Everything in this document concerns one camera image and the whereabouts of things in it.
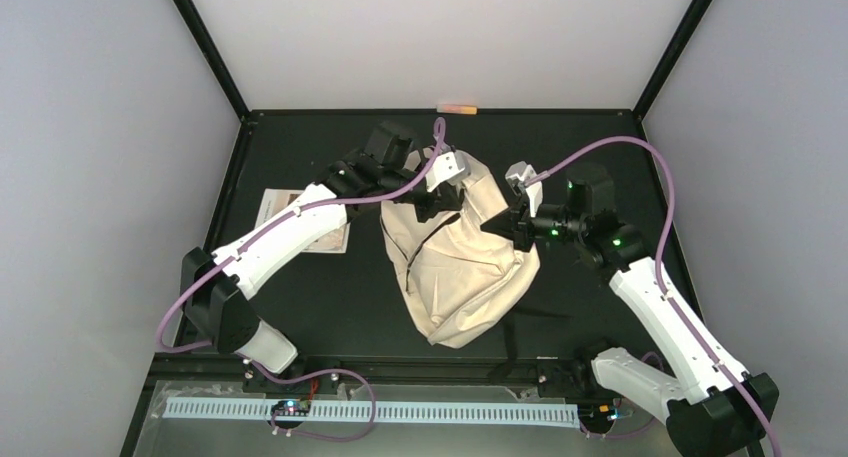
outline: orange eraser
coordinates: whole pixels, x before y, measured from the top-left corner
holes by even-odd
[[[436,112],[439,112],[440,114],[477,115],[477,107],[474,107],[473,105],[443,104],[436,106]]]

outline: white wall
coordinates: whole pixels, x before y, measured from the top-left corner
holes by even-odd
[[[194,0],[250,108],[631,108],[691,0]]]
[[[0,455],[117,455],[235,115],[171,0],[0,0]]]
[[[648,138],[705,317],[781,391],[785,455],[846,455],[848,0],[715,0]]]

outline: paper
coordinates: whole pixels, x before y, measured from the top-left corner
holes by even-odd
[[[302,190],[265,189],[265,194],[262,196],[262,205],[259,206],[259,215],[256,216],[256,225],[254,225],[254,228],[271,220],[272,217],[288,207],[302,193]],[[316,254],[343,254],[347,250],[348,234],[350,234],[350,224],[345,224],[344,227],[336,229],[309,244],[303,251]]]

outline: black tabletop surface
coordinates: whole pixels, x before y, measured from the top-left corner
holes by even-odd
[[[423,112],[254,112],[253,133],[238,169],[228,210],[215,246],[254,227],[266,188],[302,189],[325,166],[365,144],[371,129],[391,120],[432,135],[432,113]],[[524,160],[547,169],[582,146],[613,135],[637,135],[629,112],[493,112],[447,116],[446,141],[487,164],[505,195],[503,174]],[[638,226],[656,245],[664,217],[662,195],[646,153],[626,144],[584,157],[606,166],[616,185],[620,217]],[[563,202],[565,178],[545,182],[545,202]],[[592,272],[576,264],[564,246],[541,246],[541,269],[522,303],[573,318],[516,316],[519,358],[570,356],[573,349],[606,337],[634,354],[655,349],[627,306]],[[666,252],[666,266],[687,299],[681,257]],[[501,326],[462,349],[430,346],[404,305],[386,256],[378,213],[351,224],[344,255],[301,254],[283,267],[251,301],[257,312],[284,332],[302,355],[365,358],[505,357]]]

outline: cream fabric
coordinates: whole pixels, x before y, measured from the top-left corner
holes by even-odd
[[[512,242],[480,230],[507,204],[489,169],[463,154],[471,174],[462,181],[459,212],[442,212],[422,224],[410,204],[383,202],[380,209],[386,252],[415,327],[430,344],[453,348],[495,325],[539,270],[535,247],[517,252]],[[410,155],[407,168],[418,162],[417,154]]]

